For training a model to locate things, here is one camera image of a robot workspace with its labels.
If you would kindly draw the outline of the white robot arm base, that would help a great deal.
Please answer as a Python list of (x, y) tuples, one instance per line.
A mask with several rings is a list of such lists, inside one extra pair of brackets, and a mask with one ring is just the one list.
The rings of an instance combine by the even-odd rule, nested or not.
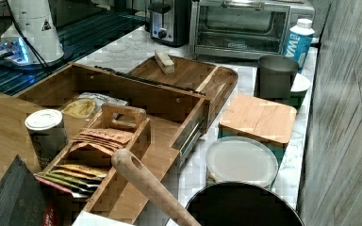
[(0, 39), (4, 65), (24, 71), (50, 69), (73, 55), (59, 41), (48, 0), (7, 2), (12, 24)]

